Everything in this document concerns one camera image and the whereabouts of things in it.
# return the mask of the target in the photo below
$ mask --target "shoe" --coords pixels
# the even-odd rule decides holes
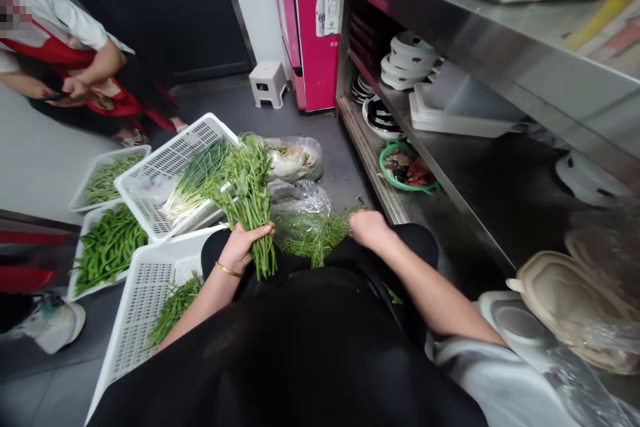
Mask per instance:
[[[138,129],[134,129],[133,131],[135,133],[135,137],[122,140],[122,144],[125,147],[137,147],[138,145],[147,145],[149,143],[149,139],[146,135],[140,133]]]
[[[31,315],[15,330],[35,340],[48,354],[73,342],[85,324],[86,313],[79,304],[55,292],[45,292]]]

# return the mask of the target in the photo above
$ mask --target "tile floor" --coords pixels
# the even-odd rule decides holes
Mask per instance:
[[[257,109],[243,79],[187,85],[176,89],[187,122],[213,112],[235,133],[263,136],[308,135],[323,148],[321,185],[336,208],[356,204],[360,195],[372,205],[355,153],[332,113],[300,115],[291,92],[280,110]],[[154,131],[153,147],[172,134]],[[61,266],[67,271],[70,266]],[[102,367],[123,284],[80,300],[87,321],[76,341],[44,354],[30,339],[0,339],[0,426],[81,427]]]

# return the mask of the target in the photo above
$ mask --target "white sleeve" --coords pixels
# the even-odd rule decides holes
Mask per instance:
[[[452,338],[434,363],[475,399],[489,427],[578,427],[542,374],[506,347]]]
[[[20,71],[20,64],[12,53],[0,50],[0,73],[11,73]]]
[[[100,50],[107,44],[107,31],[100,22],[70,0],[41,0],[68,28],[71,34],[84,45]]]

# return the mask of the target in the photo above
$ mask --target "hand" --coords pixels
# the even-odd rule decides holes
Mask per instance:
[[[47,103],[49,105],[53,105],[54,107],[62,107],[62,108],[82,107],[83,105],[87,104],[87,100],[84,100],[84,99],[73,100],[71,97],[66,97],[57,101],[49,100]]]
[[[91,97],[91,88],[76,77],[65,78],[62,91],[68,93],[69,99],[73,101],[83,100],[86,103]]]
[[[373,210],[359,210],[349,215],[351,237],[363,247],[374,250],[383,245],[393,230],[389,228],[380,212]]]
[[[222,249],[218,262],[232,272],[244,273],[245,267],[251,261],[251,246],[253,242],[267,234],[271,234],[271,237],[273,237],[275,235],[274,227],[275,224],[269,222],[269,225],[247,232],[242,228],[242,225],[235,224],[227,244]]]

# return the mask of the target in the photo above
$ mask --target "green bowl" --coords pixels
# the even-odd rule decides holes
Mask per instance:
[[[405,185],[404,183],[399,182],[395,178],[393,178],[393,176],[385,168],[385,158],[389,157],[394,149],[399,149],[405,153],[411,151],[411,148],[406,143],[398,140],[389,140],[387,142],[387,147],[385,147],[385,149],[380,153],[380,170],[385,176],[385,179],[387,179],[387,181],[391,185],[400,190],[423,191],[425,193],[428,193],[429,195],[434,195],[435,192],[440,191],[440,182],[435,182],[424,187],[414,187],[413,185]]]

